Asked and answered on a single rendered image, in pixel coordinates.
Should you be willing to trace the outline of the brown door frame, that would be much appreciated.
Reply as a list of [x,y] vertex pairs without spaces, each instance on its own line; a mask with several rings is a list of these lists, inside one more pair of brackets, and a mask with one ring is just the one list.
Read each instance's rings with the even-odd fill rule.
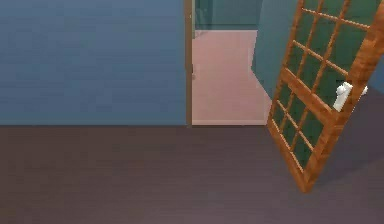
[[185,70],[186,70],[186,123],[192,126],[192,0],[184,0]]

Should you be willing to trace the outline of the wooden glazed room door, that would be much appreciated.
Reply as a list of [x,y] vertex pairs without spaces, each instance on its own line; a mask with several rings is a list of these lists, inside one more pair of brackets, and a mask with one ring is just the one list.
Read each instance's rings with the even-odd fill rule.
[[[384,0],[299,0],[267,127],[298,185],[316,182],[384,55]],[[353,85],[340,112],[336,89]]]

